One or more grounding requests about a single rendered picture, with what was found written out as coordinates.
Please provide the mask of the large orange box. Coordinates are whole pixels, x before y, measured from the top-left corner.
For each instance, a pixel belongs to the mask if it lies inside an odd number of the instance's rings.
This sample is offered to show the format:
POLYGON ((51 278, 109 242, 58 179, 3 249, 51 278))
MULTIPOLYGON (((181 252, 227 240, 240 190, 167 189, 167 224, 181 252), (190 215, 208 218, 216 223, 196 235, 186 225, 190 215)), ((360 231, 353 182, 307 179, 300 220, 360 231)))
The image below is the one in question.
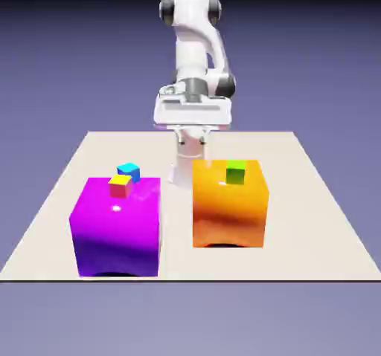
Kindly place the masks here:
POLYGON ((269 189, 257 160, 243 185, 227 184, 228 160, 193 162, 193 246, 263 247, 269 189))

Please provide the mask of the small blue cube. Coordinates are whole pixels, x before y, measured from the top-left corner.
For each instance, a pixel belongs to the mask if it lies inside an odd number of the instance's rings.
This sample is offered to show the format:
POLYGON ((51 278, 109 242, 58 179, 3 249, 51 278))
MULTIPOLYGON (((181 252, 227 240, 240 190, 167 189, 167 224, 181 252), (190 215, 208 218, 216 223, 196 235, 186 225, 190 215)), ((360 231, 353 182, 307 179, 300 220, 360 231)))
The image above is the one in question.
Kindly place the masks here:
POLYGON ((129 175, 134 184, 140 181, 140 168, 134 163, 125 163, 117 166, 117 173, 119 175, 129 175))

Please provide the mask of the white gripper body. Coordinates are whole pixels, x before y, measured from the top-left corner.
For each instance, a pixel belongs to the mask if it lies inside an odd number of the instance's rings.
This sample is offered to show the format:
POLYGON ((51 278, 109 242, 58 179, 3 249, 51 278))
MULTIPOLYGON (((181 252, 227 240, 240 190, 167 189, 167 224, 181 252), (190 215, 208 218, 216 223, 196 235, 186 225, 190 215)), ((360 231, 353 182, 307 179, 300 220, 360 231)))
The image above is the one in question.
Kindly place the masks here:
POLYGON ((185 95, 156 97, 153 121, 157 126, 229 126, 232 102, 228 98, 201 96, 200 102, 186 102, 185 95))

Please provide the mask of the small red cube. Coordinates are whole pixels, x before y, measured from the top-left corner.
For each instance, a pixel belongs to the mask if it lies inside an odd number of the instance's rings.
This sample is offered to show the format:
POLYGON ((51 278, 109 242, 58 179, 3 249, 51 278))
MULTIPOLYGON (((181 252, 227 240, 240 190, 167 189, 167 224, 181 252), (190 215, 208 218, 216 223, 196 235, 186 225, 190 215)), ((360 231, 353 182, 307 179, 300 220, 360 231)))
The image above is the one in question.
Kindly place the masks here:
POLYGON ((127 198, 132 189, 131 175, 114 175, 108 182, 109 194, 112 198, 127 198))

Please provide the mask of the small green cube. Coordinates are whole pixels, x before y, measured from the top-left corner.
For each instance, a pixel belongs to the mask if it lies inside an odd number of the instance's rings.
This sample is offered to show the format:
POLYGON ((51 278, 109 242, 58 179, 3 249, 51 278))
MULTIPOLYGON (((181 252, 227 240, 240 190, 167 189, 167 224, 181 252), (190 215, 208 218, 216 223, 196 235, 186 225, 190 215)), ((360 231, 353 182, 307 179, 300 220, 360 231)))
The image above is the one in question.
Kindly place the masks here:
POLYGON ((227 184, 243 185, 246 175, 246 162, 244 160, 228 160, 225 169, 225 182, 227 184))

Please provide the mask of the large magenta box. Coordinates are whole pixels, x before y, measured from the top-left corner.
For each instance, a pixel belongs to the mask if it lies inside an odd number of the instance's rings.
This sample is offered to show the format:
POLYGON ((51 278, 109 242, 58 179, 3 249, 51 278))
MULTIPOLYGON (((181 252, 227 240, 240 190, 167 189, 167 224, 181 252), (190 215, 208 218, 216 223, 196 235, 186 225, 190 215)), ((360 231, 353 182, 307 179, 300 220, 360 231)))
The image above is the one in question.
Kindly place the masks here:
POLYGON ((81 276, 157 276, 159 178, 142 178, 128 198, 109 195, 108 178, 89 178, 69 216, 81 276))

